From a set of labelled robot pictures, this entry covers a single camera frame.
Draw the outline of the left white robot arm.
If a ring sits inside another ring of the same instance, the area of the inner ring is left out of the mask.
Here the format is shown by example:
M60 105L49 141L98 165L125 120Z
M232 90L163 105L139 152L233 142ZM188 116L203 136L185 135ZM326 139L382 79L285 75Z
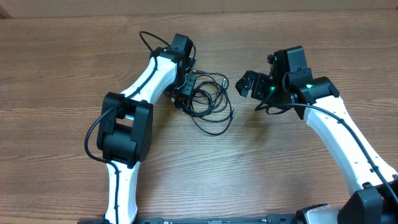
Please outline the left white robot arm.
M152 142L154 104L163 93L184 100L192 94L193 48L189 37L175 34L172 43L151 50L147 68L129 88L105 96L95 123L109 175L108 208L100 223L137 222L137 176Z

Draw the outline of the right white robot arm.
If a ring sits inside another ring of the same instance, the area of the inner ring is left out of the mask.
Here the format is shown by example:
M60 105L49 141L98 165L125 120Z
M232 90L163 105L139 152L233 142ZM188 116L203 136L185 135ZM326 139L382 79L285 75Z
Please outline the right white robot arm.
M350 198L341 207L327 203L295 214L268 215L266 223L397 223L397 171L373 149L351 119L336 86L314 78L301 45L268 55L268 74L246 71L238 93L259 100L256 110L295 110L323 141L339 167Z

